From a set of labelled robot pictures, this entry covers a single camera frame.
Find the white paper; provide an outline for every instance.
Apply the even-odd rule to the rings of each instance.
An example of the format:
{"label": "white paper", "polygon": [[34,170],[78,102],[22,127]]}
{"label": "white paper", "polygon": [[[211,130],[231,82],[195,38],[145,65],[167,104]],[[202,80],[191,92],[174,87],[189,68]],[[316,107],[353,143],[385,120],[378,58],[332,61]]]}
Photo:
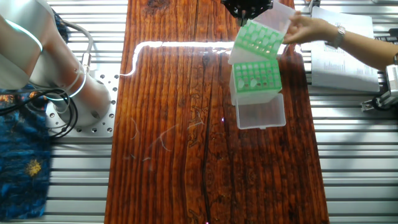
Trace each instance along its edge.
{"label": "white paper", "polygon": [[[373,23],[369,16],[335,13],[314,7],[312,17],[321,18],[347,31],[373,37]],[[312,85],[359,91],[379,91],[377,70],[341,49],[327,46],[324,41],[312,43]]]}

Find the watch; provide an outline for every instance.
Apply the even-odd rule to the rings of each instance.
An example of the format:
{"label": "watch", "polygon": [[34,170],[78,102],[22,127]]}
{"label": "watch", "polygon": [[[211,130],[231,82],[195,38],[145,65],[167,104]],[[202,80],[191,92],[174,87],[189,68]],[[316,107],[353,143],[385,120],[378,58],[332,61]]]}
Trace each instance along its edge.
{"label": "watch", "polygon": [[331,47],[334,47],[335,49],[337,49],[341,42],[343,41],[344,36],[346,35],[346,29],[342,26],[337,26],[337,30],[338,30],[338,35],[336,37],[336,39],[333,42],[325,42],[326,45],[329,45]]}

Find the white device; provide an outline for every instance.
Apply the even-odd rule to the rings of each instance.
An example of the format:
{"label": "white device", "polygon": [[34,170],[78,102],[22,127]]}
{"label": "white device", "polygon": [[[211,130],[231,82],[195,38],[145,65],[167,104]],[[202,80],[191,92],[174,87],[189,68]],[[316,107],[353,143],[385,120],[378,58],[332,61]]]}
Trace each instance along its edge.
{"label": "white device", "polygon": [[[111,104],[109,91],[89,76],[90,56],[83,66],[68,48],[46,0],[0,0],[0,88],[34,86],[61,88],[78,109],[76,126],[98,122]],[[57,111],[67,111],[56,94],[47,98]],[[67,122],[69,111],[59,114]]]}

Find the lid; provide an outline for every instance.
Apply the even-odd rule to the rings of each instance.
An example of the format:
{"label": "lid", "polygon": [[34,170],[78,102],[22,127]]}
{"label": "lid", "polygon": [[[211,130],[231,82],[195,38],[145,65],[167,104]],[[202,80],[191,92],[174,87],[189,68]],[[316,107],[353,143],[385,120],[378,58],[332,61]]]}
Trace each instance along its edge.
{"label": "lid", "polygon": [[274,1],[272,9],[266,10],[253,19],[264,26],[276,30],[278,33],[285,35],[290,25],[290,16],[293,16],[295,10],[285,6],[278,1]]}
{"label": "lid", "polygon": [[239,129],[282,127],[286,125],[284,96],[278,93],[268,103],[239,105],[236,103]]}

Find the blue cloth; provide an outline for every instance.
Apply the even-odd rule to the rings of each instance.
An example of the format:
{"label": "blue cloth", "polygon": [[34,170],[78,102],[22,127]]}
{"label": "blue cloth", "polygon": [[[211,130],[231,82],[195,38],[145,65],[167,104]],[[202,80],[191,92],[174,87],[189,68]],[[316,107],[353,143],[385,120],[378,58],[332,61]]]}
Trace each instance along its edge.
{"label": "blue cloth", "polygon": [[[67,42],[67,28],[56,13],[55,21]],[[0,95],[0,108],[27,100],[29,95]],[[0,116],[0,222],[44,214],[51,156],[50,137],[45,126],[46,105],[47,101],[41,97]]]}

